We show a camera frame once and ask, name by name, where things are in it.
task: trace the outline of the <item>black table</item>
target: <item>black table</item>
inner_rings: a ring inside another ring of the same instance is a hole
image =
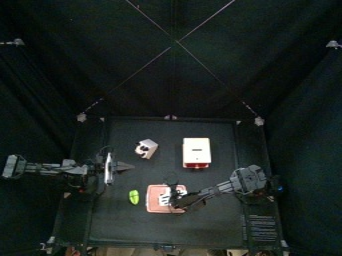
[[[185,137],[210,138],[210,168],[194,171],[182,167]],[[145,139],[159,144],[150,160],[134,152],[135,143]],[[245,246],[244,211],[234,195],[216,197],[200,211],[176,215],[147,212],[146,192],[149,185],[163,183],[170,172],[178,174],[180,184],[190,192],[229,180],[237,168],[252,164],[270,175],[264,129],[254,120],[89,119],[79,126],[73,158],[94,158],[106,145],[114,146],[117,160],[135,165],[135,169],[115,175],[114,186],[95,202],[77,197],[63,200],[57,229],[61,244],[232,249]],[[129,200],[134,189],[141,193],[137,206]]]

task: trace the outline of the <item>green object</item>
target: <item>green object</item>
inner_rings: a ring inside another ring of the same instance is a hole
[[[131,190],[130,191],[130,201],[134,205],[138,205],[138,203],[139,203],[139,192],[138,192],[138,190]]]

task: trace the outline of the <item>red object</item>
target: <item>red object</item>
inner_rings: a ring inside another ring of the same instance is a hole
[[[185,163],[188,168],[208,168],[209,167],[209,163]]]
[[[185,210],[176,209],[172,206],[159,205],[159,196],[166,193],[168,185],[150,185],[146,195],[146,207],[149,212],[154,213],[185,213]],[[185,185],[177,186],[178,190],[186,190]]]

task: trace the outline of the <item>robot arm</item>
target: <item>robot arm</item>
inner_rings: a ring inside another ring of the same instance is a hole
[[[230,180],[218,185],[205,188],[198,192],[181,195],[176,191],[176,186],[172,187],[170,204],[176,209],[188,210],[190,207],[204,207],[206,200],[224,194],[238,193],[248,195],[266,186],[268,178],[260,166],[252,165],[248,168],[237,169],[230,177]]]

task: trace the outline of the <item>red and white box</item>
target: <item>red and white box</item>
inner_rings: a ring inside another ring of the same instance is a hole
[[[209,168],[212,163],[210,139],[184,139],[184,167],[193,169]]]

